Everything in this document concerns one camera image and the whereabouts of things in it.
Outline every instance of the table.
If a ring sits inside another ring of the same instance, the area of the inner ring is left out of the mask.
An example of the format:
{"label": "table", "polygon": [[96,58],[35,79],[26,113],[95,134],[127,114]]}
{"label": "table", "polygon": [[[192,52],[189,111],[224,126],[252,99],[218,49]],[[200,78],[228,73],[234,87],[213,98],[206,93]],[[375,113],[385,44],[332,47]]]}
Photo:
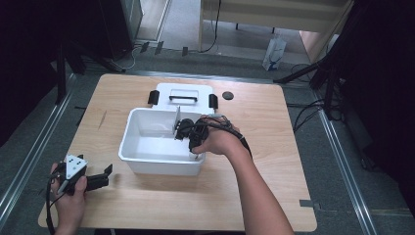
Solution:
{"label": "table", "polygon": [[[118,157],[130,110],[149,107],[161,82],[205,84],[218,97],[217,113],[246,136],[254,162],[296,231],[316,228],[283,90],[274,84],[105,74],[100,78],[69,153],[83,154],[87,175],[114,165],[108,187],[88,192],[82,227],[244,230],[235,173],[224,156],[207,154],[198,176],[135,174]],[[224,100],[231,91],[235,98]],[[38,222],[46,226],[45,209]]]}
{"label": "table", "polygon": [[[218,3],[218,0],[202,0],[200,49],[203,21],[216,21]],[[352,0],[222,0],[219,21],[299,30],[313,63],[333,35],[341,32],[352,3]]]}

